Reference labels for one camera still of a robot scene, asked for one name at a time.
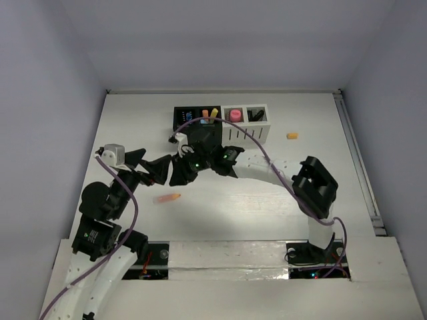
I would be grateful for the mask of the orange pencil-shaped pen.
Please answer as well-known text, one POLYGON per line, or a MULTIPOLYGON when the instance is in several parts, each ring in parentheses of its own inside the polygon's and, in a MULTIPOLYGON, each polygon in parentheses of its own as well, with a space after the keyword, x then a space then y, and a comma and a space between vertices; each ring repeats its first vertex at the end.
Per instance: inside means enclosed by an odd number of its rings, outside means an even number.
POLYGON ((175 201, 181 197, 180 193, 171 193, 167 195, 160 195, 153 198, 154 204, 168 203, 171 201, 175 201))

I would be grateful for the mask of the yellow pencil-shaped pen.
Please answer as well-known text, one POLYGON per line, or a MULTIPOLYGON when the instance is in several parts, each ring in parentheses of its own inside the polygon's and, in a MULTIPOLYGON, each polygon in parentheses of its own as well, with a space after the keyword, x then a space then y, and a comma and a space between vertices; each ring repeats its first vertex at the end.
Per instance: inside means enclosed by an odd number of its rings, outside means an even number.
POLYGON ((217 108, 213 108, 210 114, 210 117, 217 117, 219 110, 217 108))

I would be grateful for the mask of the pink glue stick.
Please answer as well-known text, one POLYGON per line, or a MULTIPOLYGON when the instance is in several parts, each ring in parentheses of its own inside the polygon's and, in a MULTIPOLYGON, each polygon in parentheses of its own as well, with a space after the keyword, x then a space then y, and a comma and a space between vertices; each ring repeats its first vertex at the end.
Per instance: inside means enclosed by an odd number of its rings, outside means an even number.
POLYGON ((229 120, 232 123, 239 123, 242 121, 242 112, 240 109, 232 109, 229 114, 229 120))

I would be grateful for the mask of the blue black highlighter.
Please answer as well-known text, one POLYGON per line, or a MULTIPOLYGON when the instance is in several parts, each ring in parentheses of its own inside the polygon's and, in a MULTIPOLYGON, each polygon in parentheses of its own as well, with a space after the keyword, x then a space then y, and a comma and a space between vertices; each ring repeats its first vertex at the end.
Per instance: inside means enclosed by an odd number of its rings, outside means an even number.
POLYGON ((254 110, 248 110, 248 120, 249 122, 258 122, 262 121, 265 115, 264 110, 259 110, 256 113, 254 110))

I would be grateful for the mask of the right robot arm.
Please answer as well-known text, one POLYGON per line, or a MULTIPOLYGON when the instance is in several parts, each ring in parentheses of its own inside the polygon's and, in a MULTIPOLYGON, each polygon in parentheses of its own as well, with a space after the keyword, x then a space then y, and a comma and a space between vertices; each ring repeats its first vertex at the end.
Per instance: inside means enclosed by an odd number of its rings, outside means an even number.
POLYGON ((262 150, 248 151, 238 146, 223 146, 206 130, 191 135, 176 133, 169 138, 177 145, 172 158, 171 186, 187 185, 200 171, 211 169, 223 177, 263 181, 283 187, 308 217, 308 256, 323 261, 334 240, 332 205, 336 200, 338 182, 312 156, 299 163, 272 160, 262 150))

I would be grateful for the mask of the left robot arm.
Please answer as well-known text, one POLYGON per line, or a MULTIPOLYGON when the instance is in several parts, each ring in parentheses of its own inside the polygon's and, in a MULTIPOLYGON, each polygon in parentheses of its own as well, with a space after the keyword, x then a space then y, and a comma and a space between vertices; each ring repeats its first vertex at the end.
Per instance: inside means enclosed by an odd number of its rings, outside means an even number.
POLYGON ((167 276, 168 244, 151 244, 135 230, 138 206, 131 225, 116 221, 135 190, 166 182, 171 156, 146 161, 145 149, 125 152, 121 145, 105 145, 96 151, 97 162, 112 175, 106 185, 96 181, 82 191, 81 219, 71 245, 66 278, 67 292, 53 310, 52 319, 100 319, 111 294, 122 279, 163 279, 167 276))

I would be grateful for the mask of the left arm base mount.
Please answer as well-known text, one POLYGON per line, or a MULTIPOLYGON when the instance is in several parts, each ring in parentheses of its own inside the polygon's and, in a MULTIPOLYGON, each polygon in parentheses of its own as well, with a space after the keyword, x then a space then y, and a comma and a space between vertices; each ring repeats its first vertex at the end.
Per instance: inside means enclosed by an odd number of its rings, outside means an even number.
POLYGON ((149 242, 148 252, 138 259, 123 276, 123 280, 167 280, 169 277, 169 242, 149 242))

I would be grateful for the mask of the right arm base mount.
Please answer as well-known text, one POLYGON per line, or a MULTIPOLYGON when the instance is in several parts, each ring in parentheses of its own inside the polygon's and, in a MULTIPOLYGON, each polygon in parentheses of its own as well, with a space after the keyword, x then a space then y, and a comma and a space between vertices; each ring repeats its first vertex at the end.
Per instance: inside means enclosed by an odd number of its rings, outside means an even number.
POLYGON ((322 250, 306 242, 286 243, 285 262, 289 279, 350 279, 348 260, 342 241, 334 241, 322 250))

